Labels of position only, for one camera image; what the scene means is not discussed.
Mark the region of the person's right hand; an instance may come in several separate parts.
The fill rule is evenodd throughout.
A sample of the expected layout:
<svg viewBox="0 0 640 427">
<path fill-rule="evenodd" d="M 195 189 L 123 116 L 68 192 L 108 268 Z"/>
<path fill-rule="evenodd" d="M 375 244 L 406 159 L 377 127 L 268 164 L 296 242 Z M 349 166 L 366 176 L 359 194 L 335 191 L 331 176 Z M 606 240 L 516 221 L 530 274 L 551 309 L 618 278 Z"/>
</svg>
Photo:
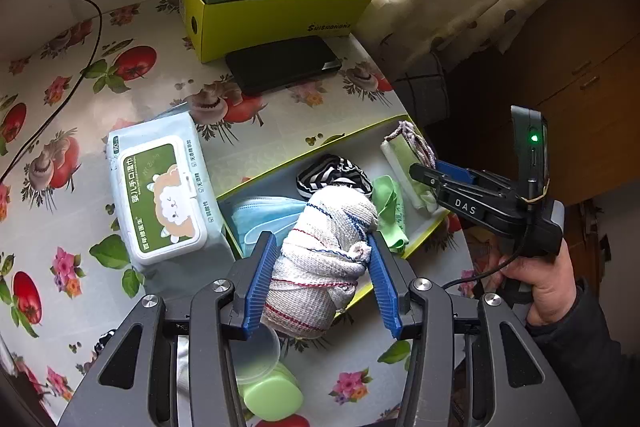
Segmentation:
<svg viewBox="0 0 640 427">
<path fill-rule="evenodd" d="M 518 257 L 486 277 L 483 283 L 488 291 L 494 291 L 504 279 L 520 281 L 532 288 L 534 301 L 526 319 L 530 326 L 559 322 L 572 309 L 576 299 L 573 265 L 565 239 L 555 257 Z"/>
</svg>

